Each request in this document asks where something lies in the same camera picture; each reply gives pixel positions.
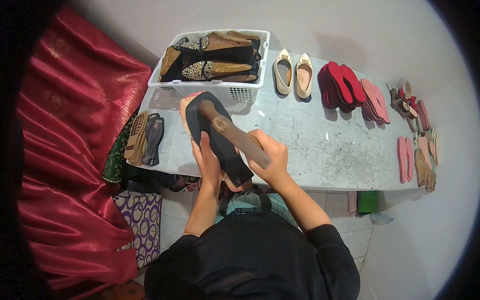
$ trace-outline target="water bottle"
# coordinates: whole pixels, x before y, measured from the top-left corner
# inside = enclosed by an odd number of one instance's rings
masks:
[[[392,218],[391,215],[386,215],[386,214],[382,214],[382,213],[375,213],[375,214],[370,215],[370,220],[372,220],[372,222],[375,225],[383,225],[383,224],[388,224],[395,219]]]

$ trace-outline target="red curtain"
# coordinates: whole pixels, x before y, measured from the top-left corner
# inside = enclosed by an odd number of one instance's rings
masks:
[[[133,239],[101,179],[107,155],[140,105],[150,68],[68,7],[25,72],[18,116],[25,168],[18,201],[24,234],[53,289],[137,275]]]

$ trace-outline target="plastic crate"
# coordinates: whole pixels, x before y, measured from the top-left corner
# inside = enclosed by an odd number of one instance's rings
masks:
[[[179,39],[186,36],[190,41],[196,40],[212,31],[219,31],[226,33],[231,29],[216,29],[216,30],[203,30],[195,32],[187,32],[177,35],[170,45],[175,44]],[[165,96],[169,98],[183,98],[191,93],[208,91],[215,95],[220,100],[233,100],[243,103],[254,103],[257,97],[257,92],[264,85],[265,78],[265,65],[267,62],[268,45],[270,43],[270,32],[263,30],[250,30],[250,29],[234,29],[235,31],[245,33],[248,35],[257,35],[260,37],[260,49],[259,53],[262,59],[258,62],[258,79],[254,84],[223,82],[221,80],[212,80],[209,82],[183,82],[182,80],[174,80],[171,82],[158,82],[160,77],[160,68],[162,66],[162,60],[165,56],[158,61],[152,76],[148,80],[148,86],[157,87],[162,90]]]

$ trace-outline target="gray table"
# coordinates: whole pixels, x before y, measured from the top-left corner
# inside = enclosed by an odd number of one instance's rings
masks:
[[[385,83],[355,72],[359,79],[366,78],[377,85],[385,97],[391,123],[378,126],[365,121],[360,108],[345,114],[338,108],[323,107],[316,76],[328,63],[325,60],[311,59],[315,77],[310,102],[297,98],[295,89],[288,96],[278,95],[274,90],[271,68],[278,53],[268,53],[264,85],[256,102],[243,105],[241,111],[230,110],[235,125],[245,131],[260,128],[287,145],[288,172],[305,189],[394,191],[418,188],[415,171],[412,182],[400,183],[396,140],[399,136],[413,140],[413,135],[407,122],[389,106],[390,93]],[[291,54],[292,63],[296,64],[299,57]],[[180,120],[180,100],[165,99],[162,95],[159,89],[150,87],[140,106],[141,112],[157,112],[165,118],[165,136],[159,147],[160,164],[140,167],[200,176],[190,137]],[[233,108],[237,103],[223,104],[226,108]],[[265,184],[256,175],[253,182]]]

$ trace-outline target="hand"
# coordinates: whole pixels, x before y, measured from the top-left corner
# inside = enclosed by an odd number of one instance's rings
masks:
[[[192,152],[202,174],[202,186],[210,184],[214,188],[219,188],[223,172],[220,169],[218,158],[210,148],[210,137],[205,131],[200,133],[200,147],[192,139]]]
[[[272,161],[268,168],[262,169],[256,162],[247,157],[248,165],[255,174],[277,190],[278,187],[291,180],[291,176],[287,172],[288,148],[260,129],[252,130],[249,134],[258,140]]]

